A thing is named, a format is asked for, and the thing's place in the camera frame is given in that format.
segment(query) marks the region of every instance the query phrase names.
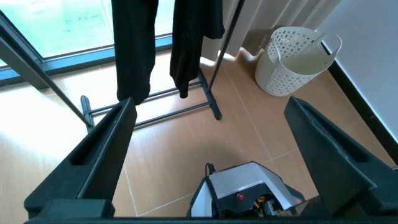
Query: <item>white laundry basket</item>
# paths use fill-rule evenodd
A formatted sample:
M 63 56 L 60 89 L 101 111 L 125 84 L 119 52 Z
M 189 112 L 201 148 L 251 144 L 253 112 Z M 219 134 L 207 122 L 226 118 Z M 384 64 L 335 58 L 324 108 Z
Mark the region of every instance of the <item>white laundry basket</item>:
M 340 46 L 328 55 L 321 41 L 331 35 L 337 37 Z M 340 48 L 337 34 L 321 34 L 304 27 L 278 28 L 256 67 L 257 84 L 274 96 L 289 95 L 325 71 Z

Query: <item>beige curtain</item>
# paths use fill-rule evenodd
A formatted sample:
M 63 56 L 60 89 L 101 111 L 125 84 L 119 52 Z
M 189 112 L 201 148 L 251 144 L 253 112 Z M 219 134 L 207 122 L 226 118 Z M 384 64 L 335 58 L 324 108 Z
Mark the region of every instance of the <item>beige curtain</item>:
M 244 47 L 252 55 L 267 44 L 272 31 L 280 26 L 316 29 L 341 0 L 246 0 L 226 53 L 236 56 Z M 227 29 L 238 0 L 223 0 L 223 22 Z M 217 58 L 225 35 L 220 40 L 203 40 L 201 56 Z

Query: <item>black garment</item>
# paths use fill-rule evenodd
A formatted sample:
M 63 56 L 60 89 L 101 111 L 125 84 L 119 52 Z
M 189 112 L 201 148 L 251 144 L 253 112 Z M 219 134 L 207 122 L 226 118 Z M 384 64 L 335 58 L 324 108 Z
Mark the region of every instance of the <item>black garment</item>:
M 139 105 L 149 95 L 157 5 L 158 0 L 112 0 L 119 101 L 132 96 Z M 198 76 L 203 36 L 223 34 L 222 0 L 175 0 L 170 75 L 181 98 Z
M 170 76 L 181 98 L 198 77 L 203 36 L 219 39 L 224 31 L 222 0 L 175 0 Z
M 155 17 L 158 0 L 112 0 L 118 100 L 135 105 L 149 95 L 155 65 Z

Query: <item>black coiled cable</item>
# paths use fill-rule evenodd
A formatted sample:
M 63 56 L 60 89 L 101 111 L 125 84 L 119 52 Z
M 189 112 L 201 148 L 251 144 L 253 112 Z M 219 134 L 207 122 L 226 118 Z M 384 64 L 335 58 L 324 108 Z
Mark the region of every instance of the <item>black coiled cable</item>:
M 214 166 L 210 163 L 207 163 L 205 166 L 205 180 L 206 184 L 210 190 L 211 198 L 213 199 L 213 205 L 216 208 L 216 216 L 218 218 L 221 218 L 223 216 L 223 213 L 221 211 L 220 204 L 218 203 L 218 198 L 216 194 L 216 190 L 214 189 L 213 183 L 211 183 L 210 177 L 207 175 L 207 167 L 209 167 L 209 172 L 210 174 L 213 174 L 215 172 Z

